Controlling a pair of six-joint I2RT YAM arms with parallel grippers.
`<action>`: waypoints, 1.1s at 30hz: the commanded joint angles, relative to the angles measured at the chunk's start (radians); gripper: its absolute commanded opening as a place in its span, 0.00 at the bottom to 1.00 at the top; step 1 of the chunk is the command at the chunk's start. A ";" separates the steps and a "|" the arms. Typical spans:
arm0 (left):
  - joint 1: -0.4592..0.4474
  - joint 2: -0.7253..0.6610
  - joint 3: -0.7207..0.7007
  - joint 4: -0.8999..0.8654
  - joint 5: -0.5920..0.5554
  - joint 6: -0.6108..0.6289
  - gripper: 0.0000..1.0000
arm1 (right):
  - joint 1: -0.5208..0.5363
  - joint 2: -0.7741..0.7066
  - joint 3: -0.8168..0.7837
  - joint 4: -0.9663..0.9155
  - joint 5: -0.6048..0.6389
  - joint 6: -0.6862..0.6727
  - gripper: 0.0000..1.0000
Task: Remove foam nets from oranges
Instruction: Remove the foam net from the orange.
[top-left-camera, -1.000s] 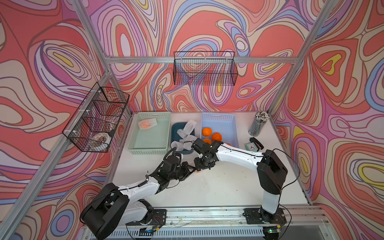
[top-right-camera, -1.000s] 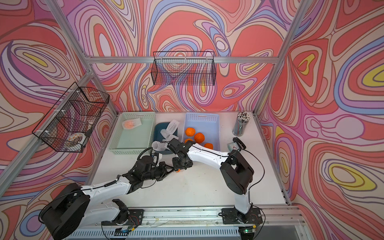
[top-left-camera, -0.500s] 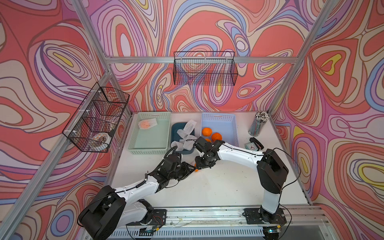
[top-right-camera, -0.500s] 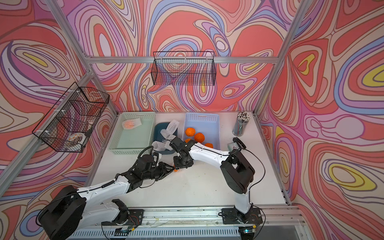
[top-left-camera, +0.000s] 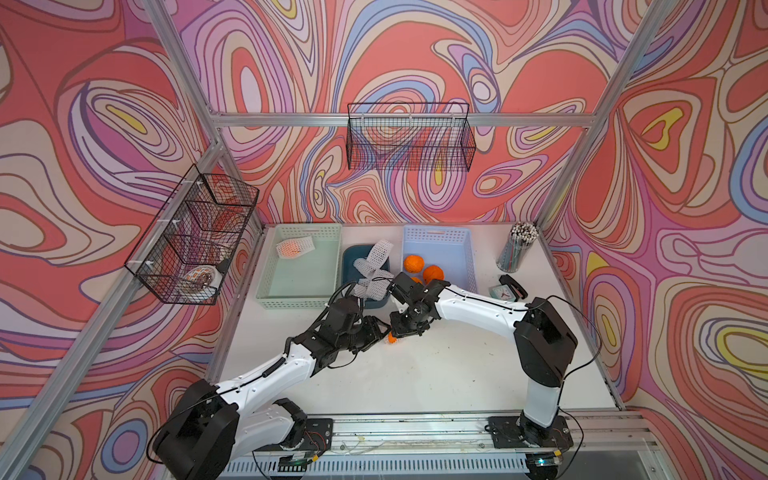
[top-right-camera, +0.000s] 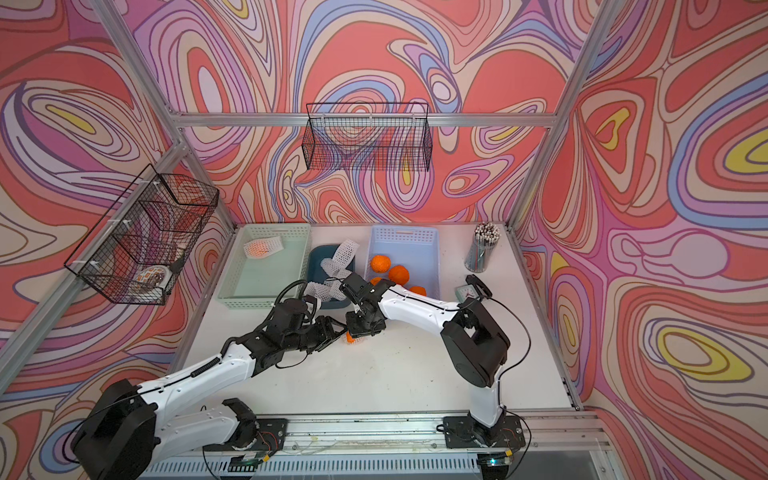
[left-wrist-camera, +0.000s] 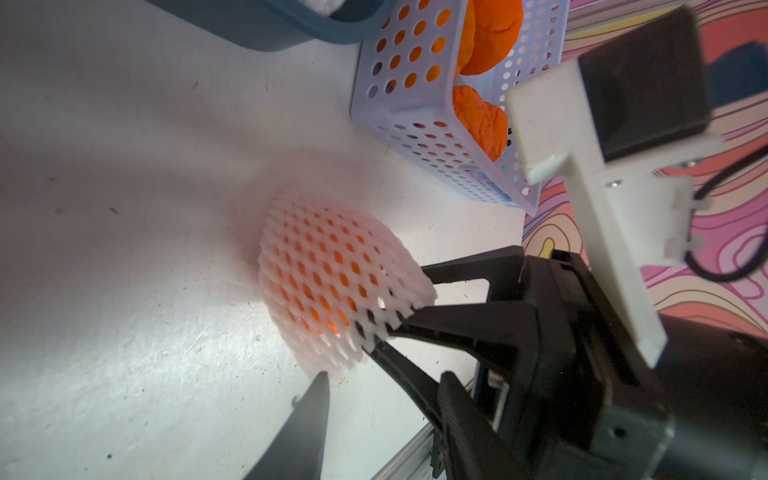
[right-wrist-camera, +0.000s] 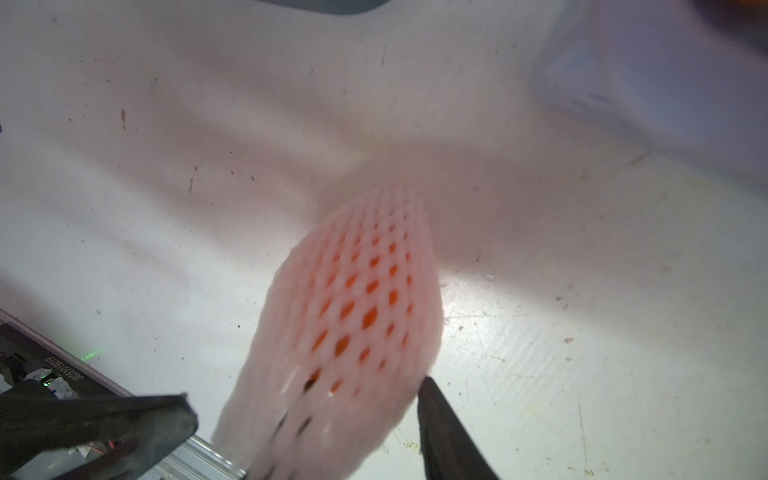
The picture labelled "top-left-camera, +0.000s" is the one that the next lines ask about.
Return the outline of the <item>white foam net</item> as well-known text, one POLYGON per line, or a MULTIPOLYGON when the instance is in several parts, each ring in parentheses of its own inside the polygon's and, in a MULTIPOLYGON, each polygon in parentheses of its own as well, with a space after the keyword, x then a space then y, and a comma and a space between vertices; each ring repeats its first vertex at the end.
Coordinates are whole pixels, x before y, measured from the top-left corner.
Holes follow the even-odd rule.
POLYGON ((389 287, 394 276, 385 271, 377 271, 370 278, 362 278, 355 286, 355 295, 363 299, 374 301, 383 300, 388 294, 389 287))
POLYGON ((355 259, 353 266, 364 278, 372 278, 376 271, 376 267, 366 258, 355 259))
POLYGON ((375 269, 380 269, 389 259, 393 244, 385 239, 379 240, 371 248, 366 260, 375 269))

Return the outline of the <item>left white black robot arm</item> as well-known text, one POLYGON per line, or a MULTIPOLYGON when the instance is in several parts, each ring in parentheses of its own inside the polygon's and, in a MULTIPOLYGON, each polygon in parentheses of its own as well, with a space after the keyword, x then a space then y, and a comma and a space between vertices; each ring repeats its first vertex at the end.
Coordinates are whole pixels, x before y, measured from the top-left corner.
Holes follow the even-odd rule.
POLYGON ((356 297, 338 297, 281 354, 219 384, 190 385, 153 434, 147 454, 175 479, 216 479, 231 459, 262 450, 295 450, 326 441, 309 432, 306 413, 284 393, 332 366, 342 351, 358 355, 391 327, 367 315, 356 297))

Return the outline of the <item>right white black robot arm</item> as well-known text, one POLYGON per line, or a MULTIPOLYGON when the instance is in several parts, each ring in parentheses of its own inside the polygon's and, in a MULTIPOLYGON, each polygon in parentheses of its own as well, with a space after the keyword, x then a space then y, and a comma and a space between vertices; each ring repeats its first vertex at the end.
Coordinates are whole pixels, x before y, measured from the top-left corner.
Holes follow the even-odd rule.
POLYGON ((424 285, 404 273, 390 281, 388 292, 397 308, 390 314, 395 338, 421 336, 434 322, 445 320, 512 341, 528 377, 519 429, 530 437, 549 433, 560 410, 566 370, 578 346, 575 334, 549 300, 503 301, 444 280, 424 285))

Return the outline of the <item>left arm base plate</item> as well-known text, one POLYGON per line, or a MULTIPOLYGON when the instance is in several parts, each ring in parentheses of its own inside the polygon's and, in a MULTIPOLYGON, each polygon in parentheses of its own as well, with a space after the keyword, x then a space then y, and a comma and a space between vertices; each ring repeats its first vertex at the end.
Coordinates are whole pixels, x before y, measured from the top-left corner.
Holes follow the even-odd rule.
POLYGON ((334 420, 330 417, 311 417, 293 426, 281 443, 271 445, 273 451, 309 451, 322 453, 332 447, 334 420))

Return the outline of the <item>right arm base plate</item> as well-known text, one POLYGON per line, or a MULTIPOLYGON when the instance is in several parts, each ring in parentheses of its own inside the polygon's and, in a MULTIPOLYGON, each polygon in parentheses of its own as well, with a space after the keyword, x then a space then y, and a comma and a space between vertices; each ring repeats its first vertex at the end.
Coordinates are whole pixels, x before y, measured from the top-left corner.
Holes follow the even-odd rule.
POLYGON ((563 416, 556 416, 549 427, 541 427, 519 416, 491 416, 484 431, 491 436, 496 449, 544 449, 567 451, 574 446, 573 437, 563 416))

